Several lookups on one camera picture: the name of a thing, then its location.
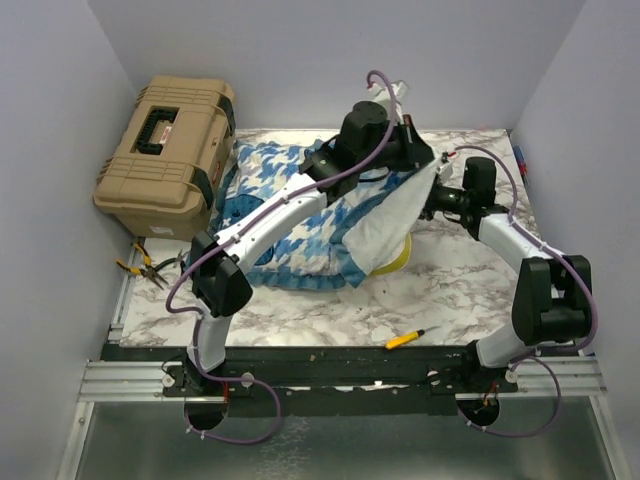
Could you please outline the cream yellow-edged pillow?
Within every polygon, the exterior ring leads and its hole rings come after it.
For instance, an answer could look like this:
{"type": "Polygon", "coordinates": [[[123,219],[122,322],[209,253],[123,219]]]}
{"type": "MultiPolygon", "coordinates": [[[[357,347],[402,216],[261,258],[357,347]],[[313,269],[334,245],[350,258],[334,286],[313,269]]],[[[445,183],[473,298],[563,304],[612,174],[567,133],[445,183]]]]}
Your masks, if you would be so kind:
{"type": "Polygon", "coordinates": [[[390,260],[371,271],[370,276],[387,275],[404,268],[409,262],[412,251],[411,234],[407,234],[401,246],[391,255],[390,260]]]}

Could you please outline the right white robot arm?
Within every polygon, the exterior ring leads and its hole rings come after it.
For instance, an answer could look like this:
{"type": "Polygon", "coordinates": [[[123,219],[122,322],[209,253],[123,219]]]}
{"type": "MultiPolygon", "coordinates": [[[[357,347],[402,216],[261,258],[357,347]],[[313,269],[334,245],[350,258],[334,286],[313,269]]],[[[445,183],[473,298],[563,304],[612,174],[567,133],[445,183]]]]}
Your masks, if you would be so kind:
{"type": "Polygon", "coordinates": [[[445,184],[451,163],[441,160],[423,216],[449,214],[471,237],[498,254],[517,274],[510,322],[470,344],[472,359],[459,367],[461,383],[481,391],[502,368],[538,347],[565,349],[586,339],[595,314],[591,265],[581,255],[556,250],[519,224],[513,210],[496,202],[496,162],[470,157],[462,186],[445,184]]]}

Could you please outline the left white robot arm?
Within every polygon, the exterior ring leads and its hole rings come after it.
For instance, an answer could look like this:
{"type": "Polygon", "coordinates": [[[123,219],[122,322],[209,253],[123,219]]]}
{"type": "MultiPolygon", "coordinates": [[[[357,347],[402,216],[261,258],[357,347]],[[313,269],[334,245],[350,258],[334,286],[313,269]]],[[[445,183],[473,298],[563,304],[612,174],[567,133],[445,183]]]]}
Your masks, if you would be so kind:
{"type": "Polygon", "coordinates": [[[206,395],[228,380],[218,367],[225,360],[230,323],[251,299],[247,275],[269,247],[353,191],[362,173],[380,168],[421,172],[433,159],[398,100],[361,101],[344,118],[335,140],[306,156],[262,206],[215,235],[197,234],[183,274],[198,300],[192,308],[197,320],[188,349],[189,386],[206,395]]]}

